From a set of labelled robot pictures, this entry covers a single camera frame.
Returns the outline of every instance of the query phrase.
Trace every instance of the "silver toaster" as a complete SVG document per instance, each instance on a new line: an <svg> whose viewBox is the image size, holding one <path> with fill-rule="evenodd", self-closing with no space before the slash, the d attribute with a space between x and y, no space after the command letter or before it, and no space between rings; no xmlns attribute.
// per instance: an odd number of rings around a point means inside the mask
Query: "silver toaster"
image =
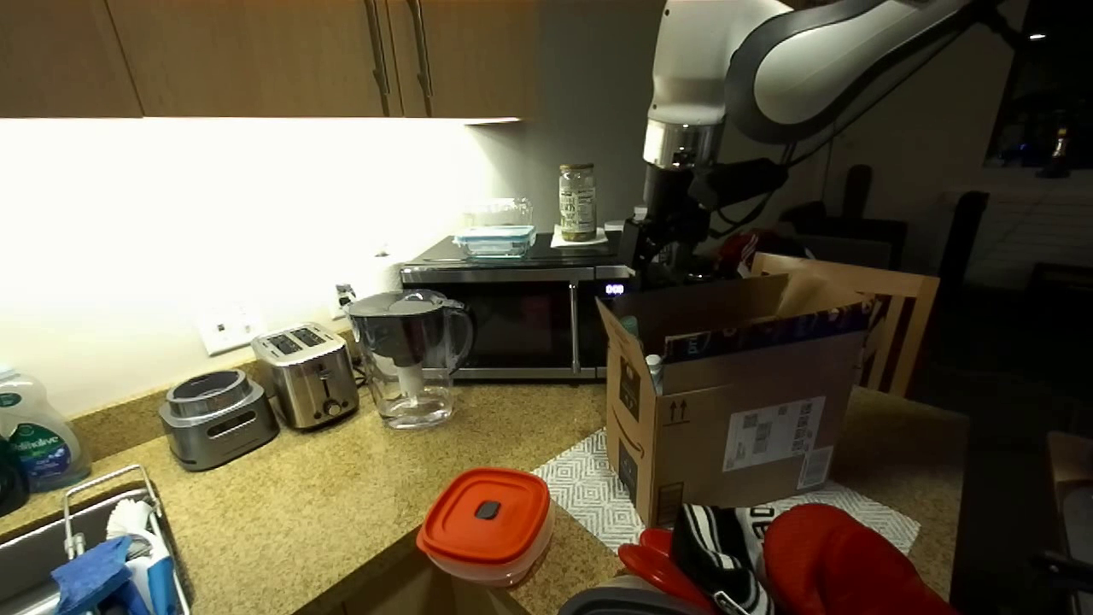
<svg viewBox="0 0 1093 615"><path fill-rule="evenodd" d="M291 430L315 430L360 410L340 335L321 326L264 335L252 353L274 382L274 410Z"/></svg>

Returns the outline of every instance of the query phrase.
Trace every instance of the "red lid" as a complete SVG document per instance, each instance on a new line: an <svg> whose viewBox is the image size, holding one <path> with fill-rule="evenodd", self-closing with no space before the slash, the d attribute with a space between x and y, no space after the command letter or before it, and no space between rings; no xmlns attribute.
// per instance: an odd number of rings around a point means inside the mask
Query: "red lid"
<svg viewBox="0 0 1093 615"><path fill-rule="evenodd" d="M459 476L418 530L418 546L467 563L522 558L549 513L544 480L510 467Z"/></svg>

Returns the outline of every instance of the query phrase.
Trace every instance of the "wooden cabinet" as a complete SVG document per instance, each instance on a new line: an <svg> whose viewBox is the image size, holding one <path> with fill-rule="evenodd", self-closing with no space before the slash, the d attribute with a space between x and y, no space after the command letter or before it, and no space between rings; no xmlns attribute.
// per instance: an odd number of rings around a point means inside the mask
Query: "wooden cabinet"
<svg viewBox="0 0 1093 615"><path fill-rule="evenodd" d="M0 115L138 115L103 0L0 0Z"/></svg>
<svg viewBox="0 0 1093 615"><path fill-rule="evenodd" d="M535 0L109 0L151 115L516 115Z"/></svg>
<svg viewBox="0 0 1093 615"><path fill-rule="evenodd" d="M535 0L386 0L402 115L522 115Z"/></svg>

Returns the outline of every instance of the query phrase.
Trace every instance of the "cardboard box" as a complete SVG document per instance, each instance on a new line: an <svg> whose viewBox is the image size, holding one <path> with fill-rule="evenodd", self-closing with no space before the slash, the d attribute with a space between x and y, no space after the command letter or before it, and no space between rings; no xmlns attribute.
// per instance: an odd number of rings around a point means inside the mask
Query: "cardboard box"
<svg viewBox="0 0 1093 615"><path fill-rule="evenodd" d="M828 481L866 304L812 278L624 294L607 330L607 466L644 523Z"/></svg>

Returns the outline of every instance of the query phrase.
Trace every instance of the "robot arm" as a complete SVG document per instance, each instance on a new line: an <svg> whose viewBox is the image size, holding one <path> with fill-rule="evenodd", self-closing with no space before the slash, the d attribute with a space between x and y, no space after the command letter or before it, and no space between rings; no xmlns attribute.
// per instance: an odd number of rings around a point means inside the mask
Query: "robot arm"
<svg viewBox="0 0 1093 615"><path fill-rule="evenodd" d="M642 158L644 246L692 246L709 212L787 180L773 162L718 163L734 122L762 143L796 143L830 128L857 92L906 56L998 18L995 0L665 0Z"/></svg>

